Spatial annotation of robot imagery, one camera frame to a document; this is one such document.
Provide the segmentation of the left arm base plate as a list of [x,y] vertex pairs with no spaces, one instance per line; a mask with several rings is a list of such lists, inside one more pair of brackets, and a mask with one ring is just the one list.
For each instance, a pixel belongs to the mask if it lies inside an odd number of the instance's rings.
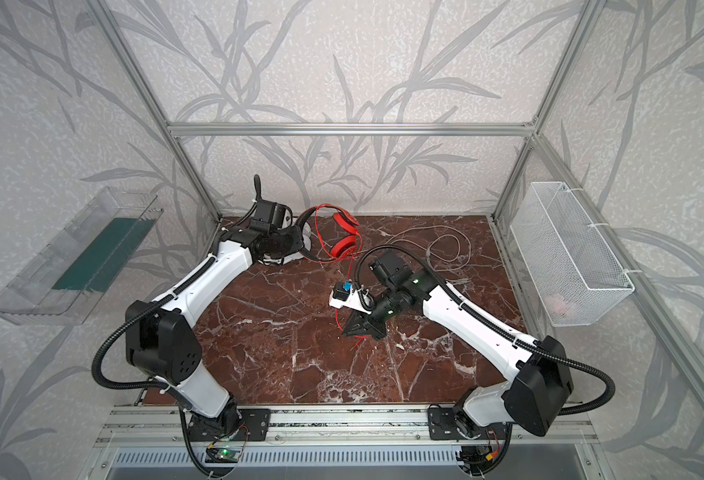
[[192,413],[187,435],[192,442],[263,442],[269,430],[271,413],[268,408],[239,408],[237,414],[227,414],[222,419],[209,419]]

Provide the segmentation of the red black headphones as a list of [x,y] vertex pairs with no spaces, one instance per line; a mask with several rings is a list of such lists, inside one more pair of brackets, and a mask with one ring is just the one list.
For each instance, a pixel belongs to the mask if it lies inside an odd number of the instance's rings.
[[[322,210],[333,212],[331,219],[336,224],[338,233],[329,245],[323,238],[323,231],[319,225],[318,214]],[[320,244],[320,254],[326,254],[326,259],[319,258],[311,251],[311,247],[304,239],[304,227],[308,221],[312,222],[316,239]],[[353,258],[361,249],[362,236],[360,222],[349,211],[342,207],[324,203],[305,210],[296,220],[299,229],[301,248],[299,252],[308,260],[319,263],[333,263]]]

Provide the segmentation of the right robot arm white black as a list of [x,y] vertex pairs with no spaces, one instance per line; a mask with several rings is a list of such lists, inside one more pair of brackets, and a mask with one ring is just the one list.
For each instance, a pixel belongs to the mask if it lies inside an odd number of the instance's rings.
[[559,416],[598,409],[612,400],[616,384],[606,372],[571,359],[554,337],[537,339],[499,320],[437,273],[424,259],[415,271],[404,261],[408,250],[379,245],[364,254],[370,270],[384,286],[372,295],[363,288],[361,272],[336,283],[329,304],[352,313],[343,327],[346,336],[381,340],[390,319],[410,310],[443,326],[482,354],[503,380],[469,390],[454,412],[463,435],[510,423],[543,437]]

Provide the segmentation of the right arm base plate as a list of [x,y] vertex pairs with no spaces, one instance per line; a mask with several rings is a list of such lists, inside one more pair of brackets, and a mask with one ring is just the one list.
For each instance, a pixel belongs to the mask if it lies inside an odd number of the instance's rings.
[[511,436],[511,424],[493,423],[485,427],[478,426],[465,414],[456,413],[452,406],[444,407],[439,404],[430,404],[426,412],[431,440],[506,441]]

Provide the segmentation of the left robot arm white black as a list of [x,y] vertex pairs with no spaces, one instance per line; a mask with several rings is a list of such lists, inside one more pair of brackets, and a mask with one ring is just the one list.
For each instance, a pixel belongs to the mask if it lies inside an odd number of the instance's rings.
[[[205,367],[194,327],[240,274],[255,263],[281,266],[302,259],[308,239],[304,228],[293,223],[288,206],[263,198],[259,178],[254,188],[251,208],[221,230],[197,267],[153,301],[136,301],[128,308],[125,323],[108,336],[92,361],[98,385],[111,390],[156,388],[216,436],[231,436],[239,429],[236,402]],[[119,338],[125,340],[127,362],[148,380],[119,382],[105,376],[103,361]]]

